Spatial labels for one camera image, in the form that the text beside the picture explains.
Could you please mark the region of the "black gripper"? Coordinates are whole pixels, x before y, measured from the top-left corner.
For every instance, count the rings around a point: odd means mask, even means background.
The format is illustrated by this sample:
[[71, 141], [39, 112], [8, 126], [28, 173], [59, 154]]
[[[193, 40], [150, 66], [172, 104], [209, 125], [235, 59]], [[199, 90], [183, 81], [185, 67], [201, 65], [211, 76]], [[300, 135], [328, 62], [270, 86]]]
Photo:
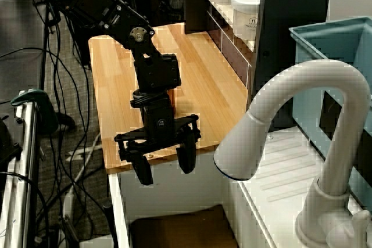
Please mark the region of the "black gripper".
[[132, 164], [141, 184], [152, 185], [151, 166], [144, 155], [179, 145], [178, 163], [185, 174], [191, 173], [196, 166], [196, 143], [201, 138], [199, 116], [175, 118], [168, 96], [141, 105], [140, 111], [144, 126], [115, 136], [120, 160]]

